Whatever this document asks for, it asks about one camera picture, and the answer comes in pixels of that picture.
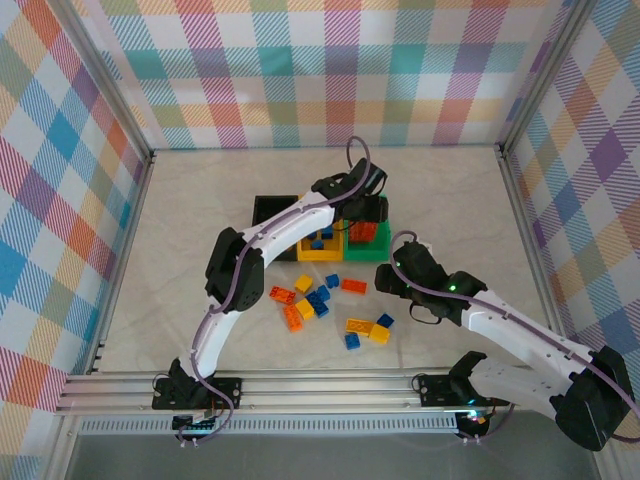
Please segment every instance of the orange lego brick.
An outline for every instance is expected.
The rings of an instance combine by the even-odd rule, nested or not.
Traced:
[[[364,295],[365,293],[367,293],[367,282],[345,278],[342,280],[342,289],[346,290],[347,292]]]
[[[364,335],[368,337],[371,333],[371,329],[375,323],[368,322],[366,320],[358,320],[357,318],[349,318],[347,319],[347,328],[346,331],[348,333],[357,333],[359,335]]]
[[[287,319],[287,326],[291,333],[299,332],[302,330],[302,322],[300,321],[300,314],[295,305],[288,305],[284,307],[284,316]]]
[[[296,298],[296,292],[275,286],[271,289],[269,296],[276,302],[284,303],[285,305],[293,305],[293,301]]]

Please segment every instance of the plaid backdrop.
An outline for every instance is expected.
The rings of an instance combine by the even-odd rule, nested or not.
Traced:
[[[35,476],[141,169],[45,1],[0,0],[1,479]]]
[[[155,147],[241,148],[492,144],[562,1],[74,4]]]
[[[568,335],[640,395],[640,1],[601,0],[515,149]]]

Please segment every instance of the cable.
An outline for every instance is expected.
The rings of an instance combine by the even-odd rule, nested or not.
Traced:
[[[204,318],[202,319],[202,321],[200,322],[200,325],[198,326],[198,329],[196,330],[196,334],[193,337],[193,342],[191,343],[191,355],[190,355],[190,360],[191,360],[191,368],[193,369],[193,373],[195,374],[196,378],[198,379],[198,381],[210,392],[213,392],[215,395],[218,395],[220,398],[222,398],[227,405],[229,406],[229,414],[227,415],[227,418],[225,419],[225,421],[213,432],[211,432],[210,434],[208,434],[207,436],[201,438],[200,440],[198,440],[196,442],[196,440],[193,440],[193,444],[194,446],[198,446],[198,444],[202,444],[205,442],[208,442],[209,440],[211,440],[220,430],[222,430],[223,428],[225,428],[229,422],[231,421],[231,417],[233,416],[233,402],[231,401],[231,399],[226,396],[223,392],[221,392],[220,390],[218,390],[217,388],[213,387],[212,385],[210,385],[200,374],[200,372],[198,371],[198,367],[196,365],[196,354],[198,353],[198,344],[200,343],[200,337],[202,337],[202,334],[205,332],[205,330],[207,329],[207,327],[209,326],[209,322],[211,320],[211,317],[213,315],[215,315],[216,313],[220,313],[220,312],[224,312],[224,310],[229,306],[229,304],[231,303],[231,299],[233,298],[233,295],[236,292],[236,288],[238,287],[238,278],[240,277],[240,267],[242,265],[242,262],[244,261],[244,257],[247,254],[247,252],[249,251],[249,249],[251,248],[251,246],[258,241],[259,239],[263,238],[265,235],[268,234],[269,230],[277,225],[279,225],[280,223],[282,223],[283,221],[287,220],[289,217],[293,216],[293,215],[298,215],[300,213],[304,213],[308,210],[312,210],[314,208],[321,208],[321,207],[325,207],[327,205],[332,205],[334,203],[337,202],[341,202],[342,200],[351,197],[352,195],[354,195],[356,192],[358,192],[358,190],[360,190],[360,188],[365,184],[365,182],[367,181],[367,177],[369,175],[369,171],[371,170],[371,153],[369,152],[369,146],[366,144],[366,142],[354,135],[351,138],[349,138],[349,141],[347,142],[347,162],[349,163],[349,167],[353,168],[353,164],[351,162],[351,145],[353,144],[354,141],[357,141],[358,143],[360,143],[360,145],[362,145],[362,148],[364,149],[365,152],[365,159],[367,161],[365,169],[364,169],[364,173],[362,174],[362,178],[360,178],[360,180],[358,180],[358,182],[354,185],[354,187],[341,194],[338,195],[336,198],[333,198],[331,200],[323,200],[321,202],[315,203],[315,204],[311,204],[311,205],[305,205],[305,206],[301,206],[298,209],[295,210],[289,210],[288,212],[284,213],[283,215],[281,215],[280,217],[272,220],[271,222],[267,223],[266,226],[264,226],[262,229],[260,229],[253,237],[251,237],[246,245],[243,247],[243,249],[240,251],[240,254],[238,255],[238,259],[236,261],[236,266],[235,269],[233,271],[233,277],[231,278],[231,285],[229,286],[229,293],[227,294],[227,297],[224,299],[224,301],[222,302],[222,304],[218,307],[213,307],[213,305],[211,305],[209,307],[209,310],[207,311],[206,315],[204,316]],[[180,430],[178,430],[178,439],[181,442],[181,446],[184,447],[186,440],[184,439],[184,437],[182,436],[182,431],[184,430],[184,428],[181,428]]]
[[[389,253],[389,258],[391,258],[393,260],[393,252],[394,252],[394,245],[395,243],[398,241],[398,238],[400,238],[403,235],[411,235],[413,237],[414,241],[418,240],[418,235],[415,232],[412,232],[411,230],[402,230],[398,233],[396,233],[393,238],[391,239],[391,245],[389,247],[390,253]],[[631,396],[629,394],[627,394],[627,392],[625,392],[620,385],[618,385],[616,382],[614,382],[613,380],[611,380],[602,370],[600,370],[598,367],[595,367],[594,365],[591,364],[591,362],[589,362],[588,360],[578,356],[575,354],[575,352],[571,351],[571,349],[569,349],[567,346],[565,346],[564,344],[558,342],[557,340],[549,337],[548,335],[546,335],[545,333],[539,331],[538,329],[536,329],[535,327],[532,327],[531,325],[529,325],[527,322],[525,322],[524,320],[522,320],[521,318],[517,317],[516,315],[507,312],[505,309],[500,308],[496,305],[493,305],[489,302],[485,302],[484,300],[480,300],[478,298],[474,298],[474,297],[468,297],[466,295],[460,295],[457,293],[449,293],[449,292],[440,292],[438,290],[432,290],[430,288],[426,288],[423,286],[418,285],[415,282],[412,282],[411,280],[409,280],[398,268],[398,266],[396,265],[396,262],[391,261],[390,262],[391,268],[393,269],[394,273],[403,281],[405,282],[407,285],[409,285],[411,288],[414,288],[416,290],[418,290],[419,292],[423,292],[426,293],[428,295],[434,295],[436,297],[444,297],[444,298],[452,298],[455,300],[464,300],[465,302],[469,302],[471,304],[475,304],[475,305],[479,305],[483,308],[487,308],[495,313],[497,313],[498,315],[500,315],[501,317],[504,317],[505,319],[511,320],[514,323],[518,324],[519,326],[521,326],[522,328],[524,328],[525,330],[529,331],[530,333],[534,334],[536,337],[546,341],[549,345],[551,345],[552,347],[557,348],[558,350],[560,350],[562,353],[564,353],[568,358],[573,358],[575,359],[578,363],[580,363],[582,366],[584,366],[585,368],[587,368],[588,370],[590,370],[591,372],[593,372],[598,378],[600,378],[603,382],[605,382],[609,387],[611,387],[611,389],[613,389],[614,392],[616,392],[620,398],[622,398],[622,400],[629,405],[629,408],[631,408],[631,410],[633,411],[633,413],[640,418],[640,407],[636,404],[636,402],[633,401],[633,399],[631,398]],[[620,441],[620,442],[624,442],[624,443],[640,443],[640,437],[637,438],[627,438],[627,437],[621,437],[619,435],[613,434],[612,438]]]

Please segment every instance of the blue lego brick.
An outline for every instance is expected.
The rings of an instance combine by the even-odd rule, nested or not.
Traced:
[[[331,240],[333,238],[333,227],[328,226],[326,228],[323,228],[320,236],[323,240]]]
[[[327,281],[327,287],[329,288],[340,286],[340,277],[338,277],[338,275],[336,275],[335,273],[333,275],[329,275],[326,278],[326,281]]]
[[[329,293],[329,290],[324,285],[320,285],[318,287],[318,290],[316,290],[316,293],[320,297],[320,300],[322,300],[323,302],[326,302],[331,298],[331,294]]]
[[[347,344],[347,350],[355,350],[360,348],[360,339],[357,333],[347,333],[344,336],[344,341]]]
[[[307,300],[315,310],[318,318],[322,318],[327,313],[329,313],[329,309],[324,304],[324,302],[320,299],[320,295],[318,295],[317,292],[311,292],[309,295],[307,295]]]
[[[391,318],[389,315],[387,315],[386,313],[384,315],[382,315],[379,319],[378,319],[378,325],[381,325],[385,328],[389,328],[391,325],[393,325],[393,322],[395,320],[393,318]]]

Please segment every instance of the table surface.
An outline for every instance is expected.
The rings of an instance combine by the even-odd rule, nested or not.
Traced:
[[[489,147],[373,148],[389,179],[393,232],[416,231],[448,272],[465,270],[531,318],[546,324],[509,199]],[[207,306],[204,270],[218,233],[251,223],[255,195],[304,193],[318,178],[347,169],[343,149],[160,152],[145,200],[102,371],[156,371],[190,347]],[[448,367],[469,350],[518,360],[445,320],[414,322],[409,301],[376,292],[377,264],[273,263],[263,298],[238,320],[218,368]],[[333,289],[330,312],[292,334],[273,285],[293,289],[299,275],[318,286],[337,273],[369,283],[366,296]],[[346,319],[396,322],[387,345],[361,338],[347,351]],[[425,319],[428,312],[416,309]]]

